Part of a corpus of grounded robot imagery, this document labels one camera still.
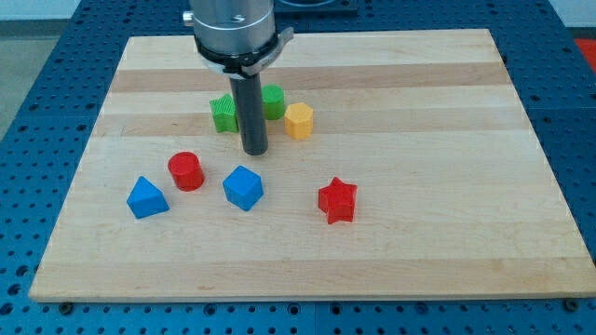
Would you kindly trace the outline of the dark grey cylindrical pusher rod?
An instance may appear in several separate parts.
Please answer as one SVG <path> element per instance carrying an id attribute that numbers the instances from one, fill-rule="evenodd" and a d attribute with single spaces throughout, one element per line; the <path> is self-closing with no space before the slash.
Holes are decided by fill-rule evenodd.
<path id="1" fill-rule="evenodd" d="M 268 149 L 268 138 L 260 75 L 231 78 L 230 86 L 243 150 L 248 155 L 262 155 Z"/>

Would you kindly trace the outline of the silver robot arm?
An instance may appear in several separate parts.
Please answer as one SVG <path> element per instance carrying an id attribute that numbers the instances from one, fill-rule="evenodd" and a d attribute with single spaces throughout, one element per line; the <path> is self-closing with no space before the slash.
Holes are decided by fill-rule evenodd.
<path id="1" fill-rule="evenodd" d="M 190 0 L 183 23 L 194 30 L 197 52 L 207 67 L 229 78 L 243 150 L 268 149 L 260 72 L 293 39 L 279 31 L 273 0 Z"/>

